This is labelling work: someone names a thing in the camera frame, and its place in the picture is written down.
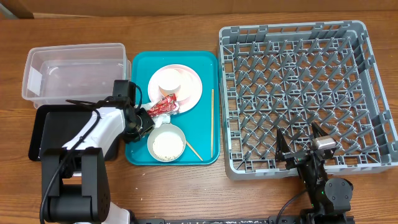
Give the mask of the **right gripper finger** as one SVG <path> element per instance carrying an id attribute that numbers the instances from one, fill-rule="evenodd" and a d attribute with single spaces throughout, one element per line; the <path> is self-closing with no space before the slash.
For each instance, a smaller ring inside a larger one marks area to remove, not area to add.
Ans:
<path id="1" fill-rule="evenodd" d="M 316 122 L 313 121 L 311 125 L 312 125 L 313 138 L 329 136 L 329 134 L 326 131 L 324 131 Z"/>
<path id="2" fill-rule="evenodd" d="M 283 155 L 283 153 L 290 153 L 290 148 L 284 138 L 284 135 L 280 129 L 277 130 L 277 137 L 276 137 L 276 142 L 277 142 L 277 148 L 275 150 L 275 154 L 277 156 Z"/>

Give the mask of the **red snack wrapper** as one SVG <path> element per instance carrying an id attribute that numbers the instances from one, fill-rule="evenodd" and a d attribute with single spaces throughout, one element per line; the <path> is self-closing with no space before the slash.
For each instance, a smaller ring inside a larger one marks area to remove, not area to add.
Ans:
<path id="1" fill-rule="evenodd" d="M 147 110 L 152 118 L 160 115 L 172 115 L 179 113 L 179 103 L 175 93 L 169 94 L 158 101 L 153 107 Z"/>

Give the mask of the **white bowl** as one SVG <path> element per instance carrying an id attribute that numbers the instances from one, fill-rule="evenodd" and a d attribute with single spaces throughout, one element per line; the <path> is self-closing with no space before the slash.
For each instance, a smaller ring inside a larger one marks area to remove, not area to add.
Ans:
<path id="1" fill-rule="evenodd" d="M 183 131 L 173 124 L 155 128 L 147 139 L 150 155 L 159 162 L 177 160 L 184 152 L 186 139 Z"/>

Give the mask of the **white napkin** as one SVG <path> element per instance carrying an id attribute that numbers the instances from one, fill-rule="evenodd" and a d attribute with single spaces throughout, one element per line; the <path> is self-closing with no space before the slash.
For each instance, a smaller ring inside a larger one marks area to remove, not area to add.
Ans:
<path id="1" fill-rule="evenodd" d="M 156 106 L 155 103 L 146 103 L 141 106 L 152 118 L 155 128 L 159 128 L 162 124 L 170 123 L 170 110 L 164 106 Z"/>

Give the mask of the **white rice pile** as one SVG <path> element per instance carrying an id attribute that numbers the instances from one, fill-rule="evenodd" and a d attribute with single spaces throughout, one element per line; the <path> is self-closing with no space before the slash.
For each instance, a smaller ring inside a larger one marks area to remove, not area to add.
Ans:
<path id="1" fill-rule="evenodd" d="M 162 161 L 172 161 L 184 150 L 184 144 L 179 135 L 171 132 L 159 134 L 153 143 L 154 154 Z"/>

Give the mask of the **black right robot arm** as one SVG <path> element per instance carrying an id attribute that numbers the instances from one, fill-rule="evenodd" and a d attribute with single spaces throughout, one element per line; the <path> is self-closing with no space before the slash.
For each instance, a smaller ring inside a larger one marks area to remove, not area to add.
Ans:
<path id="1" fill-rule="evenodd" d="M 354 218 L 346 214 L 351 210 L 353 184 L 347 179 L 329 178 L 324 167 L 325 161 L 334 156 L 337 143 L 315 122 L 312 133 L 309 149 L 291 152 L 282 131 L 277 130 L 275 159 L 285 162 L 287 170 L 296 168 L 305 189 L 284 204 L 274 222 L 354 224 Z M 312 207 L 294 217 L 283 216 L 284 210 L 305 193 Z"/>

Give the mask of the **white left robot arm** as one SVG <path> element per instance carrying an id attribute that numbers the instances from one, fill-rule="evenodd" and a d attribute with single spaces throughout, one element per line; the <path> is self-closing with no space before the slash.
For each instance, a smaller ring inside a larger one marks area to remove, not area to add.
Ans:
<path id="1" fill-rule="evenodd" d="M 41 156 L 41 223 L 137 223 L 130 210 L 111 201 L 105 155 L 123 136 L 137 142 L 154 127 L 144 108 L 130 104 L 76 105 L 91 112 L 90 120 L 70 141 Z"/>

